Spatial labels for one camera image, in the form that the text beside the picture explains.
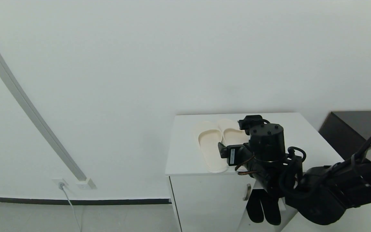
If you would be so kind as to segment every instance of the black furniture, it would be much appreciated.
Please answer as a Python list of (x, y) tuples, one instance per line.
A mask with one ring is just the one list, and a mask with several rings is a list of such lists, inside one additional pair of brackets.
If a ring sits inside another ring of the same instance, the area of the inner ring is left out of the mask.
[(319, 133), (347, 160), (371, 136), (371, 111), (333, 111)]

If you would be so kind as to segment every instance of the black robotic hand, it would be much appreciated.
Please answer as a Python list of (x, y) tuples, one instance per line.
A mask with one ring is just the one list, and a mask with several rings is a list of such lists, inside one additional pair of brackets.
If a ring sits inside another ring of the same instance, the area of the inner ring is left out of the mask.
[(281, 223), (279, 199), (271, 197), (264, 189), (254, 189), (246, 205), (247, 214), (254, 223), (268, 223), (278, 226)]

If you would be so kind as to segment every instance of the floor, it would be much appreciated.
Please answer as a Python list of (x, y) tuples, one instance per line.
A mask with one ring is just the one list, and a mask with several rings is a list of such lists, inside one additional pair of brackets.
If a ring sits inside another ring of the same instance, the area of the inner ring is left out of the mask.
[[(177, 232), (171, 205), (75, 206), (83, 232)], [(78, 232), (70, 206), (0, 203), (0, 232)]]

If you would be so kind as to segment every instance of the wall outlet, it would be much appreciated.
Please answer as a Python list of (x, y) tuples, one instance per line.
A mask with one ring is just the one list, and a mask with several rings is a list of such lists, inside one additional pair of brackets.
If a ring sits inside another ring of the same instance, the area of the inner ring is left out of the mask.
[(91, 178), (88, 178), (85, 181), (78, 181), (77, 186), (79, 189), (82, 190), (88, 190), (88, 189), (96, 189), (94, 182), (91, 180)]
[(55, 179), (55, 178), (53, 178), (52, 181), (56, 184), (57, 187), (58, 187), (58, 185), (59, 185), (60, 182), (63, 182), (64, 183), (64, 186), (68, 186), (67, 182), (65, 182), (64, 179), (59, 179), (59, 178), (58, 179)]

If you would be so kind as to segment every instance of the wire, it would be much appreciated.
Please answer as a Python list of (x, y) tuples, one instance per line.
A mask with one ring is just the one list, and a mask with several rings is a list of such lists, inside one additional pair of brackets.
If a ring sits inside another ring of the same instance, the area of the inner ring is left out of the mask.
[(253, 170), (253, 171), (246, 171), (246, 172), (239, 172), (239, 171), (237, 171), (237, 169), (239, 169), (241, 166), (245, 165), (246, 163), (248, 163), (252, 159), (254, 159), (254, 155), (252, 157), (250, 157), (248, 160), (244, 161), (243, 163), (237, 165), (234, 168), (234, 171), (236, 171), (238, 175), (249, 175), (249, 174), (257, 173), (258, 171), (255, 171), (255, 170)]
[(365, 152), (371, 146), (371, 136), (368, 138), (365, 143), (360, 147), (360, 149), (356, 152), (356, 159), (362, 158), (364, 160), (366, 158)]
[(58, 184), (58, 188), (61, 189), (61, 190), (64, 192), (65, 197), (67, 198), (67, 201), (68, 201), (68, 203), (70, 204), (70, 206), (71, 206), (71, 208), (72, 208), (72, 212), (74, 213), (74, 217), (75, 217), (75, 221), (77, 222), (78, 229), (80, 230), (80, 232), (82, 232), (82, 229), (81, 229), (81, 227), (80, 227), (80, 224), (78, 223), (78, 220), (77, 220), (77, 216), (76, 216), (76, 214), (75, 214), (74, 206), (71, 204), (71, 201), (70, 201), (70, 199), (68, 198), (68, 195), (67, 195), (67, 193), (66, 193), (65, 190), (64, 190), (64, 185), (65, 185), (65, 184), (64, 184), (63, 182), (60, 182), (60, 183)]

